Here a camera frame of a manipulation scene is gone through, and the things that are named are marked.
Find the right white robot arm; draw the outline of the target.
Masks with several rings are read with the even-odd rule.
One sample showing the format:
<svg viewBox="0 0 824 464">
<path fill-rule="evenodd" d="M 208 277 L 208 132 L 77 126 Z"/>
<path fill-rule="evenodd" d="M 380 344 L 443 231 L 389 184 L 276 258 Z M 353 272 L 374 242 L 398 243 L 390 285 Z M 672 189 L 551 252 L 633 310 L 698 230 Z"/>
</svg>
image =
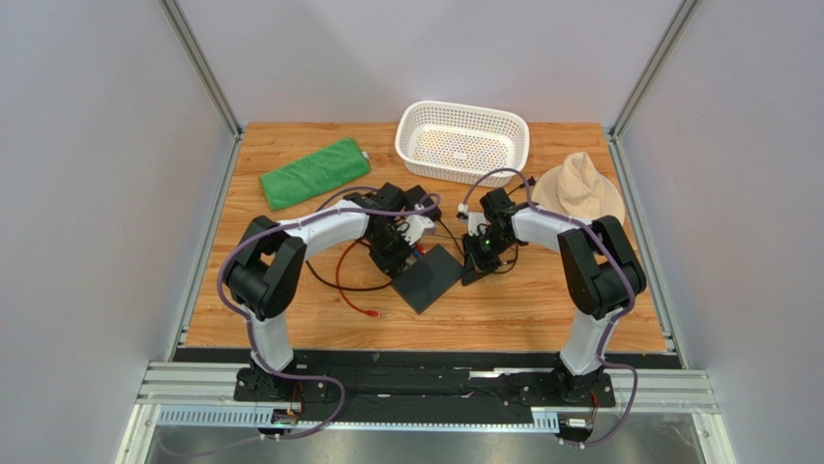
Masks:
<svg viewBox="0 0 824 464">
<path fill-rule="evenodd" d="M 462 284 L 494 274 L 503 265 L 503 252 L 516 245 L 558 252 L 576 314 L 557 370 L 582 377 L 602 368 L 612 328 L 647 285 L 621 222 L 614 216 L 584 220 L 530 202 L 516 204 L 502 188 L 485 194 L 481 206 L 479 213 L 466 202 L 457 208 L 467 226 L 461 238 Z"/>
</svg>

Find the black network switch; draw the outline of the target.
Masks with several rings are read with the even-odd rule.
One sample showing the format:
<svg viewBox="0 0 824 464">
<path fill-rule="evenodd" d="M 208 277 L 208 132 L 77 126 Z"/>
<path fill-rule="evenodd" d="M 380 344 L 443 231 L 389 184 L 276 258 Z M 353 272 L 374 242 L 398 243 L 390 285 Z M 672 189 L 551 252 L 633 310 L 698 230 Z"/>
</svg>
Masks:
<svg viewBox="0 0 824 464">
<path fill-rule="evenodd" d="M 436 245 L 392 280 L 393 289 L 422 314 L 460 279 L 462 265 L 443 246 Z"/>
</svg>

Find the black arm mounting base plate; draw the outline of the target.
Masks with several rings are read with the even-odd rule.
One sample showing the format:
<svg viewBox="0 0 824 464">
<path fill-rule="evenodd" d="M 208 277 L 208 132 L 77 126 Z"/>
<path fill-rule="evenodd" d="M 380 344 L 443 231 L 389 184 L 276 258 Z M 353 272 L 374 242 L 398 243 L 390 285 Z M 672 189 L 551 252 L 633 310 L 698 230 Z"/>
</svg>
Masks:
<svg viewBox="0 0 824 464">
<path fill-rule="evenodd" d="M 305 421 L 422 424 L 522 424 L 537 407 L 615 406 L 603 370 L 577 381 L 559 364 L 554 353 L 300 350 L 290 372 L 343 386 L 278 381 L 250 364 L 238 371 L 233 398 L 286 403 Z"/>
</svg>

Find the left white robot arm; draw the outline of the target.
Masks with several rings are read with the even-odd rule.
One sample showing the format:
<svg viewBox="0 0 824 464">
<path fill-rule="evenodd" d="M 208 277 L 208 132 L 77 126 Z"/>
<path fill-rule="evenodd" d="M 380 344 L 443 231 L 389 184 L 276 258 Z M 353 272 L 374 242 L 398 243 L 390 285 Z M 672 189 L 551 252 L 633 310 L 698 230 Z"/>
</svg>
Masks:
<svg viewBox="0 0 824 464">
<path fill-rule="evenodd" d="M 297 293 L 305 262 L 319 252 L 366 239 L 378 251 L 402 247 L 401 257 L 410 254 L 420 238 L 407 238 L 411 225 L 398 227 L 397 221 L 429 223 L 428 215 L 438 210 L 441 197 L 435 192 L 413 197 L 409 191 L 393 188 L 387 184 L 365 193 L 346 188 L 307 216 L 281 222 L 260 216 L 251 221 L 242 241 L 220 266 L 217 292 L 221 302 L 244 319 L 251 364 L 259 372 L 278 381 L 343 386 L 334 377 L 290 372 L 294 350 L 286 310 Z"/>
</svg>

